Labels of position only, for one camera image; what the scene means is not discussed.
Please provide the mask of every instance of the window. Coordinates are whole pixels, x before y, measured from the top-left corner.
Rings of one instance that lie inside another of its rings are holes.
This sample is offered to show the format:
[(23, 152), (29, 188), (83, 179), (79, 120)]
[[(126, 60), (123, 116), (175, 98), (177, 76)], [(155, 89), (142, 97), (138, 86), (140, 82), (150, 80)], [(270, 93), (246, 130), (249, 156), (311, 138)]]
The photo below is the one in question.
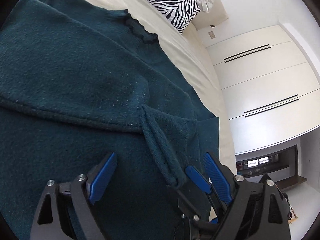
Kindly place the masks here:
[(259, 164), (269, 162), (269, 156), (259, 159)]
[(258, 160), (248, 161), (248, 168), (258, 166)]

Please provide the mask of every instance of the wall outlet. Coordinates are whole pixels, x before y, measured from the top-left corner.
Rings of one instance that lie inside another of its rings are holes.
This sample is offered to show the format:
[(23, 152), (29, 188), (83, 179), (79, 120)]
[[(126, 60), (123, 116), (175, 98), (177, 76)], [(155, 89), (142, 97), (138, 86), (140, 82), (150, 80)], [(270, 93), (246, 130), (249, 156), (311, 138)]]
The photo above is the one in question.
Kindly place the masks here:
[(209, 36), (210, 36), (211, 39), (213, 39), (213, 38), (216, 37), (216, 36), (214, 35), (213, 31), (210, 31), (210, 32), (208, 32), (208, 33), (209, 33)]

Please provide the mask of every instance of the bolt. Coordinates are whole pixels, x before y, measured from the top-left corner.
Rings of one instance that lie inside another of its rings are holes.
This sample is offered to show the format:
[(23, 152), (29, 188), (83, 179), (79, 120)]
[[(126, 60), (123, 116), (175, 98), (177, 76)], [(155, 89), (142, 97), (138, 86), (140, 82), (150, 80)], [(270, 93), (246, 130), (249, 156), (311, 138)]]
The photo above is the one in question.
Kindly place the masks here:
[(79, 181), (83, 181), (83, 180), (85, 180), (86, 177), (87, 177), (86, 175), (80, 174), (80, 175), (78, 176), (78, 180), (79, 180)]
[(236, 178), (236, 181), (243, 181), (244, 180), (244, 177), (241, 175), (236, 175), (235, 178)]
[(267, 180), (267, 184), (268, 184), (269, 186), (273, 186), (275, 183), (274, 183), (271, 179), (268, 179), (268, 180)]
[(53, 184), (54, 184), (54, 180), (53, 179), (48, 180), (47, 185), (49, 187), (52, 186)]

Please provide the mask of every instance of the bed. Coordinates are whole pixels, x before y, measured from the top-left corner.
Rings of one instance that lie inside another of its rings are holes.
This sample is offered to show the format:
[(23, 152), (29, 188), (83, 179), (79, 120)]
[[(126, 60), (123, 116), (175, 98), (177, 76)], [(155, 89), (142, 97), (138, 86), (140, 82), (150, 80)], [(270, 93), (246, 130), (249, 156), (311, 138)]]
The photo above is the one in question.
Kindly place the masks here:
[(148, 32), (158, 34), (160, 46), (168, 58), (193, 86), (202, 103), (220, 118), (220, 161), (236, 174), (233, 140), (222, 92), (217, 75), (208, 71), (212, 63), (196, 27), (190, 23), (181, 35), (147, 0), (86, 1), (109, 10), (128, 9)]

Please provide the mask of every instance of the white cabinet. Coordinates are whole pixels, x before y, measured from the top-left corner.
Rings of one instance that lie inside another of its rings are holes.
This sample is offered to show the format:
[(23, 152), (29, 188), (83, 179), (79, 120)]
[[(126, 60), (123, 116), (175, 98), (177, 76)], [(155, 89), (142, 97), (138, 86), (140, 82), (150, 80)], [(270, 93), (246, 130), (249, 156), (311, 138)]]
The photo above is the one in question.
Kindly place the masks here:
[(255, 115), (230, 120), (236, 154), (295, 138), (320, 125), (320, 90)]
[(236, 54), (250, 53), (261, 46), (273, 46), (288, 41), (291, 41), (288, 34), (279, 25), (274, 25), (221, 41), (207, 50), (213, 65), (216, 65)]
[(223, 89), (306, 61), (297, 45), (289, 41), (229, 62), (222, 62), (215, 65), (214, 69)]
[(295, 138), (320, 125), (320, 86), (278, 25), (210, 46), (236, 154)]
[(310, 65), (302, 63), (222, 90), (229, 119), (276, 106), (319, 89)]

